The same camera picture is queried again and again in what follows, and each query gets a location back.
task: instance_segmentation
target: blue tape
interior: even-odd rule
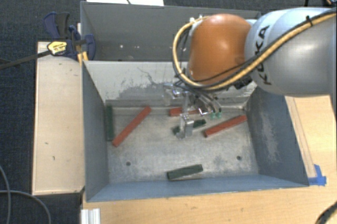
[[[314,164],[316,170],[316,177],[308,178],[309,185],[311,186],[325,186],[326,185],[326,176],[322,175],[321,168],[319,165]]]

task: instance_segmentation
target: green block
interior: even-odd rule
[[[199,173],[202,171],[203,171],[202,165],[197,164],[197,165],[188,166],[188,167],[180,168],[177,170],[169,171],[167,172],[167,178],[169,180],[174,180],[174,179],[181,178],[184,176],[190,176],[192,174]]]
[[[210,118],[211,118],[211,120],[215,119],[215,113],[214,112],[210,113]]]
[[[222,112],[217,112],[216,117],[220,119],[222,117]]]
[[[172,131],[173,131],[174,135],[177,135],[180,132],[180,127],[177,125],[176,127],[174,127],[172,129]]]
[[[198,128],[200,126],[203,126],[206,124],[206,120],[205,119],[200,119],[200,120],[195,120],[194,124],[193,124],[193,128]]]
[[[112,124],[112,106],[105,106],[104,110],[104,125],[105,125],[105,134],[108,141],[114,139],[114,128]]]

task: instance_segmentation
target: red block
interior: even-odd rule
[[[128,124],[125,129],[112,141],[112,145],[118,147],[125,138],[148,116],[151,112],[151,108],[146,106],[132,121]]]
[[[170,116],[179,116],[181,113],[183,113],[181,107],[170,109]],[[198,110],[189,111],[189,114],[198,114]]]
[[[205,130],[204,135],[207,138],[209,135],[215,134],[219,131],[225,130],[225,129],[229,129],[235,125],[241,124],[243,122],[247,121],[247,116],[246,115],[239,115],[237,117],[234,117],[232,119],[229,119],[219,125],[216,125],[212,128],[209,128],[207,130]]]

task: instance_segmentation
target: wooden table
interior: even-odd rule
[[[295,99],[314,163],[325,187],[225,193],[164,199],[86,203],[101,209],[101,223],[315,223],[337,200],[336,121],[328,97]],[[337,216],[329,220],[337,223]]]

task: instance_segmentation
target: gray bin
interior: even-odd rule
[[[169,62],[174,34],[192,16],[219,12],[259,16],[224,9],[82,2],[82,34],[93,33],[97,44],[95,60],[84,62],[82,69],[87,201],[309,185],[285,98],[254,83],[219,95],[221,119],[205,117],[207,125],[191,137],[174,136],[179,118],[169,117],[169,108],[182,103],[168,105],[163,87],[175,80]],[[150,115],[113,147],[107,132],[117,135],[146,105],[152,108]],[[203,136],[206,128],[240,114],[248,121]],[[168,181],[167,171],[194,164],[204,169],[190,178],[194,180]]]

